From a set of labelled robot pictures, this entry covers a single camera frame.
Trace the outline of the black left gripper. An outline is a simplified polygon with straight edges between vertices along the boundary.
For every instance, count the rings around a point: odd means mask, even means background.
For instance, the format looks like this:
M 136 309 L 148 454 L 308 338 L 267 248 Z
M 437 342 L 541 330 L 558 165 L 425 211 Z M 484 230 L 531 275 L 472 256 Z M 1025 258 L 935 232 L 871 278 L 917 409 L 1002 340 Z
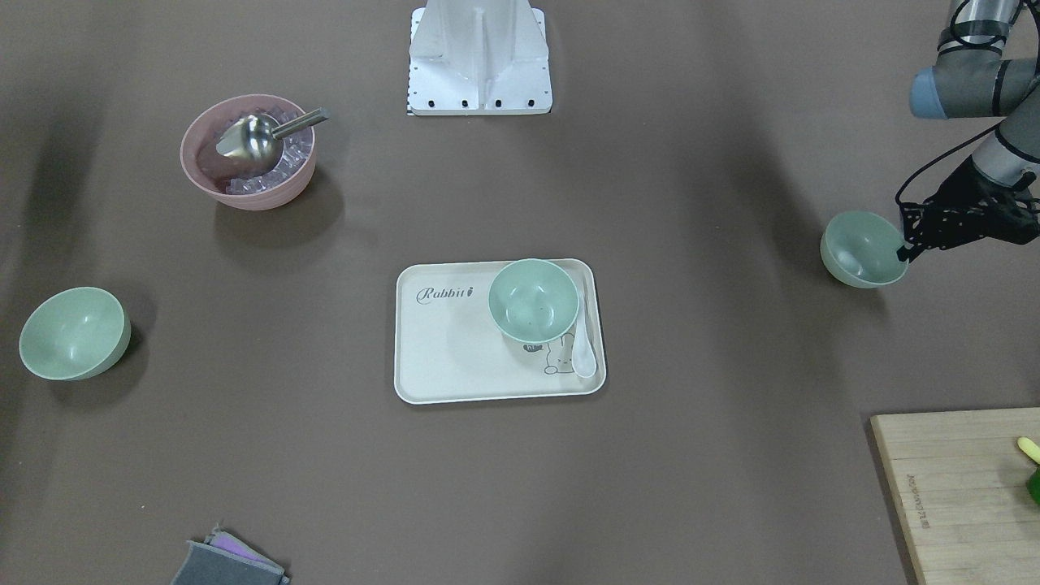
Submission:
M 905 181 L 896 193 L 903 227 L 899 262 L 914 262 L 927 249 L 952 249 L 981 238 L 1026 245 L 1039 236 L 1038 199 L 1029 186 L 1035 171 L 1022 171 L 1008 188 L 964 160 L 924 202 L 903 202 Z

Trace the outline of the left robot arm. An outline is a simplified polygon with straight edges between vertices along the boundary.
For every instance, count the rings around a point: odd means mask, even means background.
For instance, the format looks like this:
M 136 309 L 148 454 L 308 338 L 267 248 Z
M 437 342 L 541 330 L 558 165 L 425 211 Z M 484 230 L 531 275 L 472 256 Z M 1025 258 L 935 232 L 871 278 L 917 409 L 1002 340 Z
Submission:
M 1018 15 L 1038 18 L 1036 1 L 954 1 L 932 67 L 920 70 L 910 107 L 921 119 L 995 116 L 976 149 L 921 202 L 895 196 L 913 262 L 929 249 L 981 238 L 1025 245 L 1038 237 L 1038 59 L 1003 58 Z

